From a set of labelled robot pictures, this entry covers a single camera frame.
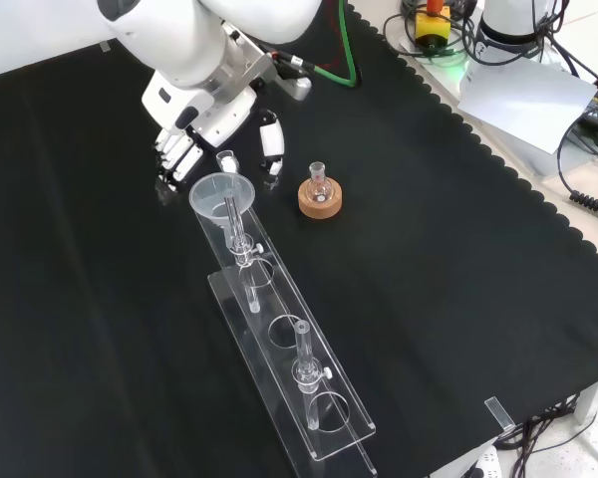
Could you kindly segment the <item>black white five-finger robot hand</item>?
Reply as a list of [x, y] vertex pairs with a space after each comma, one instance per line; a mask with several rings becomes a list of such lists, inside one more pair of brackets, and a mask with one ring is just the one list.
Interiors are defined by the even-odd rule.
[[165, 195], [180, 192], [207, 154], [225, 149], [252, 116], [258, 94], [269, 82], [259, 77], [223, 104], [203, 89], [184, 90], [154, 73], [142, 103], [159, 126], [152, 144], [156, 190]]

